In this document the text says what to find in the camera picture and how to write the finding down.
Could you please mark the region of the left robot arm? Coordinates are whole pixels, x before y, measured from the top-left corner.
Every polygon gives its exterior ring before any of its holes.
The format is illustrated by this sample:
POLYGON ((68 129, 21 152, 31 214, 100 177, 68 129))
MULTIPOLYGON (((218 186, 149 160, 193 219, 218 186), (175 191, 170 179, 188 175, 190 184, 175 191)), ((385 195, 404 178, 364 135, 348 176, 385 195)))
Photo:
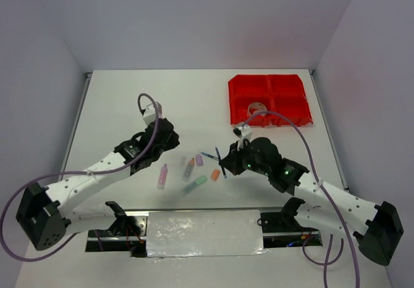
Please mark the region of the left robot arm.
POLYGON ((96 164, 60 182, 42 188, 28 186, 16 214, 34 248, 47 250, 65 235, 86 230, 106 230, 117 236, 141 233, 141 224, 128 216, 115 201, 98 207, 80 204, 104 188, 150 167, 163 152, 179 145, 179 135, 166 118, 150 123, 145 131, 123 141, 96 164))

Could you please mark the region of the dark blue pen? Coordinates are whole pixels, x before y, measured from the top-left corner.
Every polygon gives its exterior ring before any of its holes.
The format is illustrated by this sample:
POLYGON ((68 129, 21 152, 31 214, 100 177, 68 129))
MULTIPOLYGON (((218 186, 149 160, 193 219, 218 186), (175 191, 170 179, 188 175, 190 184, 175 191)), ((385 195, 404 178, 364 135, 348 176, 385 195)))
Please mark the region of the dark blue pen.
POLYGON ((217 146, 215 146, 215 152, 217 154, 217 158, 218 158, 218 161, 219 161, 219 166, 221 167, 221 171, 223 173, 223 177, 224 177, 224 179, 227 179, 228 176, 226 174, 225 168, 223 167, 221 154, 220 154, 219 148, 217 146))

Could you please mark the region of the blue pen with label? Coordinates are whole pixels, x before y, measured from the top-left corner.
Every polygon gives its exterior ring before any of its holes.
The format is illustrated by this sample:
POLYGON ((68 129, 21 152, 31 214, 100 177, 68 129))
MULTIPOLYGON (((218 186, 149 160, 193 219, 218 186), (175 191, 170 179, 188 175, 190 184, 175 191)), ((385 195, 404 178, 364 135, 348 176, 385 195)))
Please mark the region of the blue pen with label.
POLYGON ((216 156, 214 156, 214 155, 211 155, 211 154, 209 154, 209 153, 206 153, 206 152, 200 152, 200 154, 201 155, 203 155, 203 156, 205 156, 205 157, 208 157, 208 158, 210 158, 210 159, 213 159, 213 160, 215 160, 215 161, 218 161, 219 160, 219 158, 218 157, 216 157, 216 156))

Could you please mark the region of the large silver tape roll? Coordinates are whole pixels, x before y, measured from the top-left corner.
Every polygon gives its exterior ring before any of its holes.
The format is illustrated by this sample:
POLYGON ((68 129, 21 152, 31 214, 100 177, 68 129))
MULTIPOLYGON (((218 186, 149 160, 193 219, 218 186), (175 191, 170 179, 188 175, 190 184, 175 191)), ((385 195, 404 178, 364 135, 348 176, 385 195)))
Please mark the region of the large silver tape roll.
POLYGON ((252 116, 252 115, 258 114, 260 112, 265 112, 265 111, 267 111, 267 107, 266 107, 265 104, 263 104, 261 102, 252 102, 247 107, 246 115, 247 116, 252 116))

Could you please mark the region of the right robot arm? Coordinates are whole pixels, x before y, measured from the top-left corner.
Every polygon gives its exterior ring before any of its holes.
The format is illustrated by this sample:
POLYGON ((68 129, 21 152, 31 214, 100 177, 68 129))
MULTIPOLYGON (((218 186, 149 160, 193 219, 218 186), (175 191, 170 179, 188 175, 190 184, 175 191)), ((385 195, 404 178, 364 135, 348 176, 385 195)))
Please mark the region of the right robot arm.
POLYGON ((305 166, 284 158, 266 137, 230 145, 219 164, 233 175, 245 171, 265 176, 278 192, 291 197, 281 223, 287 230, 300 226, 350 238, 372 262, 387 266, 404 233, 397 209, 387 201, 366 201, 327 182, 318 184, 305 166))

